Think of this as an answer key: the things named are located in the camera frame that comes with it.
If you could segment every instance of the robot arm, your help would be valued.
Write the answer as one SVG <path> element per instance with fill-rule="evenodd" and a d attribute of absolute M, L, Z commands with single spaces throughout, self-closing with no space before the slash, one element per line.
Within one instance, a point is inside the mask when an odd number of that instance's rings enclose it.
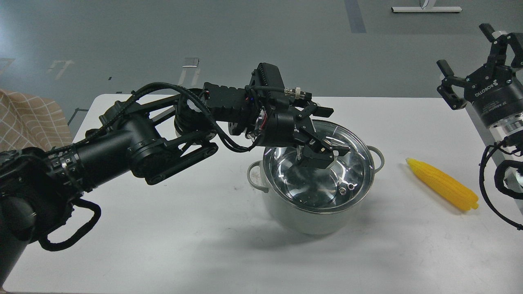
<path fill-rule="evenodd" d="M 141 97 L 160 89 L 180 94 L 138 104 Z M 165 111 L 150 117 L 161 109 Z M 210 83 L 203 89 L 146 85 L 110 107 L 100 116 L 103 126 L 89 130 L 80 142 L 47 152 L 26 148 L 0 153 L 0 235 L 2 240 L 25 245 L 39 241 L 51 251 L 68 248 L 100 217 L 96 204 L 81 199 L 83 192 L 129 170 L 149 185 L 160 183 L 215 154 L 218 145 L 211 140 L 216 135 L 234 152 L 255 146 L 293 146 L 299 164 L 326 168 L 349 150 L 318 136 L 310 116 L 329 117 L 333 111 L 312 102 L 311 93 L 285 88 L 278 68 L 267 63 L 254 70 L 245 88 Z M 156 126 L 172 116 L 178 137 L 166 140 Z M 252 145 L 236 144 L 217 121 L 228 122 L 231 135 L 244 133 Z M 188 152 L 193 145 L 198 148 Z M 71 239 L 50 243 L 47 235 L 65 224 L 73 206 L 92 210 L 93 218 Z"/>
<path fill-rule="evenodd" d="M 501 142 L 487 146 L 483 154 L 480 190 L 487 205 L 500 218 L 521 230 L 522 224 L 502 215 L 490 202 L 484 187 L 484 170 L 496 151 L 510 155 L 519 153 L 518 156 L 523 152 L 523 85 L 516 77 L 516 72 L 523 67 L 523 33 L 496 32 L 489 24 L 481 24 L 480 29 L 491 43 L 487 62 L 466 78 L 461 78 L 454 76 L 447 61 L 439 60 L 437 64 L 445 77 L 437 90 L 451 109 L 462 109 L 470 103 L 485 127 L 500 127 L 505 133 Z M 510 66 L 505 65 L 508 46 L 515 55 Z M 464 97 L 456 95 L 452 86 L 464 88 Z M 523 199 L 523 193 L 505 187 L 505 173 L 509 168 L 523 171 L 523 163 L 514 160 L 501 162 L 494 176 L 496 188 L 512 198 Z"/>

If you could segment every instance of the metal bracket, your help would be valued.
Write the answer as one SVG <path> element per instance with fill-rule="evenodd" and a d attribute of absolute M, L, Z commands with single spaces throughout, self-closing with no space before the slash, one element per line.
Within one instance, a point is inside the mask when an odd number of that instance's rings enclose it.
<path fill-rule="evenodd" d="M 88 112 L 89 109 L 81 109 L 81 108 L 77 107 L 77 108 L 74 110 L 73 116 L 71 116 L 71 118 L 70 118 L 69 121 L 67 122 L 67 125 L 70 125 L 70 124 L 71 124 L 71 121 L 73 121 L 73 119 L 74 119 L 74 117 L 76 116 L 76 114 L 78 113 L 78 111 Z"/>
<path fill-rule="evenodd" d="M 425 0 L 424 4 L 419 7 L 391 7 L 393 13 L 400 12 L 453 12 L 460 13 L 463 10 L 459 6 L 434 6 L 436 0 Z"/>

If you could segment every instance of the glass lid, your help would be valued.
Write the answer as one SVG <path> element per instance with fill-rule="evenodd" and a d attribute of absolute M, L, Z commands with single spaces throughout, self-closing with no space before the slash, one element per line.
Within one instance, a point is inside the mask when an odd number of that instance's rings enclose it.
<path fill-rule="evenodd" d="M 285 200 L 311 211 L 337 211 L 361 200 L 374 178 L 372 156 L 352 132 L 313 120 L 316 133 L 332 145 L 350 147 L 326 169 L 297 165 L 293 147 L 266 148 L 263 165 L 270 184 Z"/>

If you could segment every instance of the cable connector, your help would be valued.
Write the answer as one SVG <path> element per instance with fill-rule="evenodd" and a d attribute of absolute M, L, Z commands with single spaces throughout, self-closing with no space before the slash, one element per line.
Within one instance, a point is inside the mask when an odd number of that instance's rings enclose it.
<path fill-rule="evenodd" d="M 285 88 L 283 90 L 283 93 L 286 96 L 293 96 L 295 99 L 305 99 L 305 100 L 312 99 L 312 93 L 303 92 L 300 87 L 296 87 L 294 89 Z"/>

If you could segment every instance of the gray floor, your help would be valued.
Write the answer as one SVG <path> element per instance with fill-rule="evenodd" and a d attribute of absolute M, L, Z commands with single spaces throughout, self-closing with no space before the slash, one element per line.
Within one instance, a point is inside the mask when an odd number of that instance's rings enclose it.
<path fill-rule="evenodd" d="M 390 9 L 417 5 L 4 0 L 0 88 L 53 98 L 69 118 L 100 94 L 129 93 L 153 81 L 178 83 L 184 58 L 198 57 L 200 74 L 196 79 L 195 70 L 188 71 L 185 86 L 207 81 L 241 87 L 259 62 L 269 62 L 279 66 L 287 86 L 316 96 L 436 97 L 438 59 L 447 59 L 460 76 L 486 61 L 490 44 L 479 24 L 523 32 L 521 0 L 437 2 L 461 6 L 459 14 Z M 73 133 L 81 120 L 71 124 Z"/>

